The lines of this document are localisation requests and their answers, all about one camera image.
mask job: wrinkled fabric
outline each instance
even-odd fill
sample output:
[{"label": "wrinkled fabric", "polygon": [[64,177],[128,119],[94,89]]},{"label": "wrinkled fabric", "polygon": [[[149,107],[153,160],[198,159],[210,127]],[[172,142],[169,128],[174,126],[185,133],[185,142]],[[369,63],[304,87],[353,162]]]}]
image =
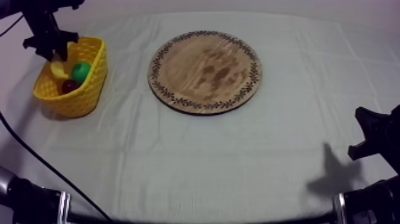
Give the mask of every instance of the wrinkled fabric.
[{"label": "wrinkled fabric", "polygon": [[[44,60],[34,57],[8,95],[4,115],[114,217],[189,223],[291,218],[328,211],[335,194],[395,174],[378,155],[351,162],[347,148],[363,140],[357,107],[389,113],[400,103],[397,36],[258,13],[143,15],[60,28],[105,40],[109,69],[96,110],[68,120],[38,103],[32,87]],[[241,108],[194,117],[152,94],[146,78],[152,56],[193,30],[229,33],[259,56],[261,86]],[[0,144],[0,164],[72,193],[73,211],[96,214],[9,135],[0,135]]]}]

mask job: silver clamp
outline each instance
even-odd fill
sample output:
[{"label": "silver clamp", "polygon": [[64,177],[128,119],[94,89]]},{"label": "silver clamp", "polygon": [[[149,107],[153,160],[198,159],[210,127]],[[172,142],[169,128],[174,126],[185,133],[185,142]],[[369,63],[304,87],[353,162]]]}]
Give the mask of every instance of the silver clamp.
[{"label": "silver clamp", "polygon": [[333,208],[337,215],[337,224],[347,224],[345,196],[340,193],[333,197]]},{"label": "silver clamp", "polygon": [[62,191],[60,193],[60,204],[58,205],[57,224],[70,224],[67,222],[70,211],[71,195]]}]

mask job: red fruit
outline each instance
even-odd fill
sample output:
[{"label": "red fruit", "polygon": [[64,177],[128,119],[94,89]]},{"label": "red fruit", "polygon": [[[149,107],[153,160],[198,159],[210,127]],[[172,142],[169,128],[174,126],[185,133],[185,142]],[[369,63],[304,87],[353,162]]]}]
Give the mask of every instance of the red fruit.
[{"label": "red fruit", "polygon": [[80,84],[72,79],[67,79],[62,83],[61,91],[62,94],[67,94],[79,88]]}]

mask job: yellow basket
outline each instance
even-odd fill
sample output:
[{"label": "yellow basket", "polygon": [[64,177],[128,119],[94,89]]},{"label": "yellow basket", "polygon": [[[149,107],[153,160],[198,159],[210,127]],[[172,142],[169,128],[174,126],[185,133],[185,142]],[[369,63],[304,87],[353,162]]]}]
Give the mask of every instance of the yellow basket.
[{"label": "yellow basket", "polygon": [[63,62],[66,73],[71,74],[73,66],[84,61],[91,65],[82,85],[67,94],[61,95],[62,80],[54,78],[49,62],[44,65],[33,95],[47,104],[56,113],[66,117],[80,117],[95,109],[107,74],[105,44],[102,39],[81,37],[78,43],[68,48],[68,60]]}]

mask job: round wooden board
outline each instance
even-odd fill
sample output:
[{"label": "round wooden board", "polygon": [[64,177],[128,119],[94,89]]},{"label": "round wooden board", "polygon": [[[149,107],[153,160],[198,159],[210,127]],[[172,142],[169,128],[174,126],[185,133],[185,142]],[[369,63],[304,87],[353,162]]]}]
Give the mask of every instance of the round wooden board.
[{"label": "round wooden board", "polygon": [[169,107],[189,114],[220,114],[240,107],[258,89],[261,63],[250,46],[216,31],[195,31],[165,43],[148,80]]}]

